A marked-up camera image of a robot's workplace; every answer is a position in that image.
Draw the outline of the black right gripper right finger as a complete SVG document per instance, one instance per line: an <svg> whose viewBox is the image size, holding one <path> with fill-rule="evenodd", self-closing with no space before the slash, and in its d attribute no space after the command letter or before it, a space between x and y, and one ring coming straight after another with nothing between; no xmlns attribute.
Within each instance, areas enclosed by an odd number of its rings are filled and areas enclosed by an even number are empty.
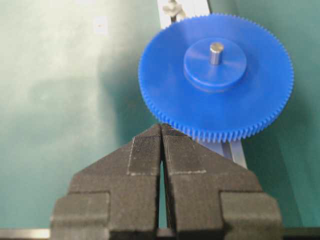
<svg viewBox="0 0 320 240"><path fill-rule="evenodd" d="M161 125L169 222L179 240L280 240L277 201L256 175Z"/></svg>

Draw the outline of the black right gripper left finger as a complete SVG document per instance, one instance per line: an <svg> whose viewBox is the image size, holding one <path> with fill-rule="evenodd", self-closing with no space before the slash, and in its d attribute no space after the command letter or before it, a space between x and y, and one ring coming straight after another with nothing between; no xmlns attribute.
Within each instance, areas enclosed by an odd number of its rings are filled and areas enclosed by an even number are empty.
<svg viewBox="0 0 320 240"><path fill-rule="evenodd" d="M158 228L161 126L76 173L55 203L52 240L154 240Z"/></svg>

